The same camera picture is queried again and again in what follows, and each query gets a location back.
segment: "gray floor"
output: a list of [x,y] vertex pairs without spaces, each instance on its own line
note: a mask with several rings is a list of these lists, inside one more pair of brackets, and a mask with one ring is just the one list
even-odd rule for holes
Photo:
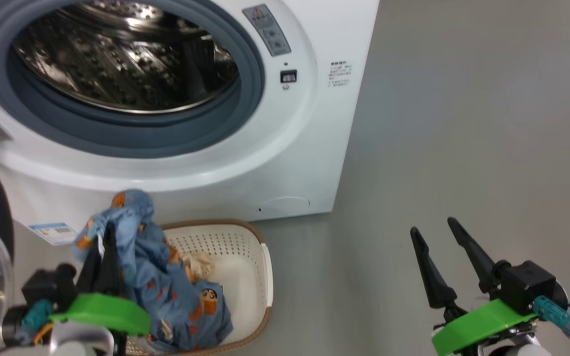
[[[335,210],[258,223],[274,313],[237,354],[434,355],[441,311],[428,309],[410,227],[461,306],[480,295],[448,216],[494,259],[532,259],[570,294],[570,1],[381,1]],[[68,256],[23,236],[21,279]],[[556,329],[539,338],[570,354]]]

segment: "cartoon print fabric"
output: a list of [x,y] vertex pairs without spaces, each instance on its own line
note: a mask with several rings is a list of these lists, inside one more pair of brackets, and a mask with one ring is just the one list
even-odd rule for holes
[[149,343],[165,352],[215,347],[233,329],[223,288],[192,276],[179,252],[166,245],[153,212],[145,192],[120,192],[111,207],[90,218],[72,252],[84,261],[104,226],[113,222],[124,293],[151,316]]

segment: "front-loading washing machine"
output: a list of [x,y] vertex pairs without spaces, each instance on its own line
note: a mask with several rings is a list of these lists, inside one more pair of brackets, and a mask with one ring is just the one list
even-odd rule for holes
[[24,225],[125,188],[159,223],[331,211],[378,0],[0,0],[0,180]]

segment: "sticker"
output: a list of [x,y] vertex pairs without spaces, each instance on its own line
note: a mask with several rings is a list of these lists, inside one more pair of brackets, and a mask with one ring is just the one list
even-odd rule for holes
[[29,228],[54,246],[73,243],[77,235],[76,231],[64,222],[30,225]]
[[341,87],[349,84],[351,81],[351,62],[336,61],[331,62],[329,69],[329,82],[328,87]]

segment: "white laundry basket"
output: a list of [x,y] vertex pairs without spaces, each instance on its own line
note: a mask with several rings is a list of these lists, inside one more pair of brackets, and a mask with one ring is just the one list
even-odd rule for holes
[[[232,316],[234,329],[221,345],[187,354],[226,352],[256,340],[270,320],[274,295],[272,261],[260,232],[238,220],[188,221],[162,228],[168,245],[212,257],[215,270],[208,280],[224,287]],[[150,355],[151,349],[143,339],[129,339],[127,354]]]

